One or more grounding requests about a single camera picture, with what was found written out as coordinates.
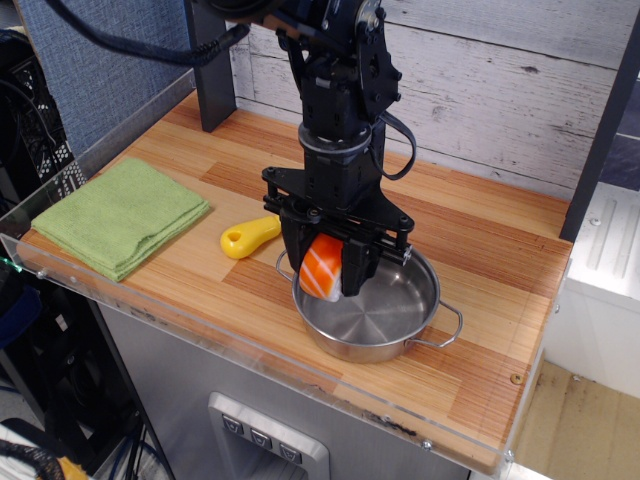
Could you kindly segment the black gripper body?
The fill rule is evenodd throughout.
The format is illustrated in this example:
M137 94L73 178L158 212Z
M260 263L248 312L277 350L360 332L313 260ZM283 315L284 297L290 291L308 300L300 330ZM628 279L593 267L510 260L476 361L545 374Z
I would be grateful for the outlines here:
M411 257L408 235L415 223L385 197L381 180L399 179L412 162L396 174L384 171L385 141L339 150L336 145L313 148L305 145L302 169L268 167L262 172L267 183L265 208L304 213L321 211L319 232L345 242L352 236L381 234L381 258L404 265Z

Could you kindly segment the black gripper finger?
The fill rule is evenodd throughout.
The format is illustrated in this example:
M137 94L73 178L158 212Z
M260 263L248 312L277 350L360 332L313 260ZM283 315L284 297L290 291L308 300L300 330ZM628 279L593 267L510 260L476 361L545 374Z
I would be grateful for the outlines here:
M341 259L341 292L344 297L359 294L363 284L375 275L383 247L381 234L352 236L344 242Z
M318 209L309 209L304 213L282 209L279 216L289 263L298 273L307 251L319 233L317 225L322 214Z

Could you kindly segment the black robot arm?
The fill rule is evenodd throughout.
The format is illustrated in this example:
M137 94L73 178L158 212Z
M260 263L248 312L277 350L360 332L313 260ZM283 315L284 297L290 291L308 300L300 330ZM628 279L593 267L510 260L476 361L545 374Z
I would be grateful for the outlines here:
M412 168L384 169L385 131L412 132L389 107L399 101L402 74L385 41L386 13L378 1L209 1L216 16L276 33L287 52L303 120L298 129L304 167L269 167L267 210L280 217L291 267L319 234L338 241L341 292L358 295L380 259L410 258L411 217L388 200L381 180Z

